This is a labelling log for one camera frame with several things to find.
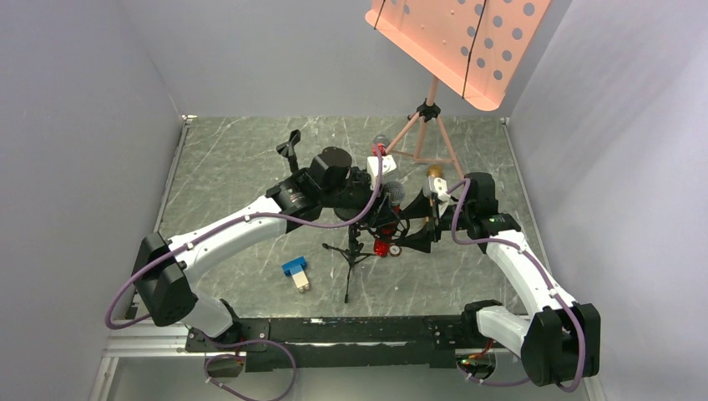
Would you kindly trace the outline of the black tripod shock mount stand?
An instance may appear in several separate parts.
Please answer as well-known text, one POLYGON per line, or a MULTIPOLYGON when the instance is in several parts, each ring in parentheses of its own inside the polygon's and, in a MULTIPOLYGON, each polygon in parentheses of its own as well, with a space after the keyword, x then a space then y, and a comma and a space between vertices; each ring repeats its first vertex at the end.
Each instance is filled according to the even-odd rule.
MULTIPOLYGON (((367 258, 377 256, 374 253, 373 248, 372 248, 372 251, 364 251, 365 244, 359 240, 359 236, 362 233, 367 232, 372 235, 372 238, 375 241, 375 230, 376 229, 372 229, 372 214, 369 217, 366 217, 366 219, 362 219, 361 221, 357 222, 356 224, 352 224, 352 225, 348 226, 348 228, 347 228, 347 248, 342 249, 342 248, 339 248, 336 246, 322 243, 323 248, 325 248, 329 251, 338 252, 346 260, 348 269, 347 269, 347 274, 346 274, 345 295, 344 295, 344 299, 343 299, 343 302, 345 304, 349 303, 351 273, 353 272, 354 267, 357 266, 358 264, 362 263, 363 261, 365 261, 367 258)), ((396 241, 398 239, 404 237, 410 230, 410 221, 405 220, 401 217, 401 211, 399 212, 398 216, 400 218, 400 221, 398 222, 397 229, 396 229, 395 233, 393 234, 393 237, 391 240, 391 245, 395 245, 395 246, 399 246, 396 244, 396 241)))

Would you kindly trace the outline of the red glitter microphone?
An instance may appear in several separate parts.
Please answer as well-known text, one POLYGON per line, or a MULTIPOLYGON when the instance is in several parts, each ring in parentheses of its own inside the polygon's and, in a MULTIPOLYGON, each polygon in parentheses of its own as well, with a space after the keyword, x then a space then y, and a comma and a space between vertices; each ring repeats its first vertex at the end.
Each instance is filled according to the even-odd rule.
POLYGON ((389 181, 382 187, 382 203, 374 220, 376 230, 373 250, 379 257, 389 254, 391 240, 400 221, 400 204, 405 195, 403 184, 398 181, 389 181))

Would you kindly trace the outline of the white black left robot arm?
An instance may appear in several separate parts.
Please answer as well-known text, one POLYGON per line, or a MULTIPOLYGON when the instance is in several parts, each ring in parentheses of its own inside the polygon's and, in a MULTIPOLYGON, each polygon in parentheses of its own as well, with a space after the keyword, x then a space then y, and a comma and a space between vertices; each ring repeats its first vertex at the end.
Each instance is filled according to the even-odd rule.
POLYGON ((235 312, 227 302, 200 294, 199 279, 253 245, 300 226, 316 227, 324 209, 350 211, 341 226, 364 220, 397 168, 379 147, 365 169, 337 147, 325 148, 306 168, 285 145, 279 150, 288 156, 292 174, 249 205, 200 229, 168 239, 153 232, 141 241, 131 279, 156 326, 182 322, 210 338, 235 336, 240 330, 235 312))

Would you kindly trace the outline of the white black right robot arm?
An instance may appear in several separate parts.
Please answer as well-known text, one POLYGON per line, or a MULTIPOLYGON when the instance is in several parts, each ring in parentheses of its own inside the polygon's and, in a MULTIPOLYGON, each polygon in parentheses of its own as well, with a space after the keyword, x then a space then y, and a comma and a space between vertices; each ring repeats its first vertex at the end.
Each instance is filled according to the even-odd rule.
POLYGON ((495 194, 488 173, 469 173, 453 186, 430 174, 402 213, 427 224, 398 244, 428 252, 448 231, 456 244, 478 246, 505 275, 527 316, 499 301, 471 302, 460 316, 463 338, 509 350, 522 362, 526 382, 573 392, 583 378, 599 372, 599 312, 591 303, 577 302, 552 277, 519 223, 499 211, 495 194))

